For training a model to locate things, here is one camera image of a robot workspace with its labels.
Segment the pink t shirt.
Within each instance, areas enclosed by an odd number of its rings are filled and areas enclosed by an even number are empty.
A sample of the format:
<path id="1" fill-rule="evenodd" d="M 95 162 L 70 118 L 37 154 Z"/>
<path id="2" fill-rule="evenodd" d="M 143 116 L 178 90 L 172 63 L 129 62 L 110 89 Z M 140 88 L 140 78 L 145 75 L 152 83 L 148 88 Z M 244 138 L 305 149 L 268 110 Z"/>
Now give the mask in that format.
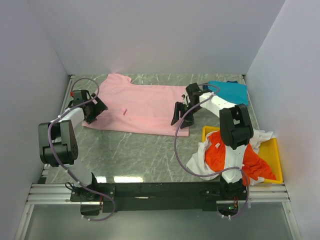
<path id="1" fill-rule="evenodd" d="M 96 130 L 174 136 L 175 103 L 182 100 L 183 86 L 136 85 L 132 79 L 110 73 L 99 86 L 98 97 L 107 106 L 91 124 Z"/>

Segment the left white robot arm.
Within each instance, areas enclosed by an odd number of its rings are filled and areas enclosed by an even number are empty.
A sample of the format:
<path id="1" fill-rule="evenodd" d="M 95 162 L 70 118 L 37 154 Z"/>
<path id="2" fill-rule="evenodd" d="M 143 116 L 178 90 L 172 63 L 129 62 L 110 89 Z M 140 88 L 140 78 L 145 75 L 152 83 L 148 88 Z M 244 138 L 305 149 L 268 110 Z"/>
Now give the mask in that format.
<path id="1" fill-rule="evenodd" d="M 73 183 L 67 185 L 75 193 L 80 192 L 88 201 L 96 200 L 100 188 L 94 174 L 78 161 L 79 147 L 74 128 L 82 123 L 95 122 L 108 107 L 96 93 L 88 90 L 73 90 L 72 100 L 56 119 L 38 125 L 40 160 L 51 167 L 60 167 Z"/>

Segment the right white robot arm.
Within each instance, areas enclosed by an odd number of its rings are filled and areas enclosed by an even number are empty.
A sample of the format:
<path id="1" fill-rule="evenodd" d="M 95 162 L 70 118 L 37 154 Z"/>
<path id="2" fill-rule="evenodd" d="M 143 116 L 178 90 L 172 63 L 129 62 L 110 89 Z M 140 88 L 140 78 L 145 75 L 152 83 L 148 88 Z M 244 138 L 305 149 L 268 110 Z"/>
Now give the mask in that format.
<path id="1" fill-rule="evenodd" d="M 245 179 L 249 182 L 249 177 L 243 170 L 245 150 L 254 135 L 252 122 L 245 104 L 234 104 L 217 96 L 219 88 L 212 87 L 216 91 L 208 88 L 200 88 L 205 84 L 191 83 L 185 88 L 182 95 L 182 102 L 177 101 L 174 105 L 173 117 L 170 125 L 177 124 L 173 149 L 178 164 L 187 173 L 202 178 L 221 175 L 226 181 L 219 187 L 222 198 L 230 200 L 237 194 L 235 183 Z M 216 173 L 200 174 L 187 168 L 181 162 L 177 151 L 177 137 L 179 130 L 190 127 L 194 124 L 194 113 L 201 108 L 206 109 L 219 118 L 219 132 L 225 147 L 225 162 L 222 170 Z"/>

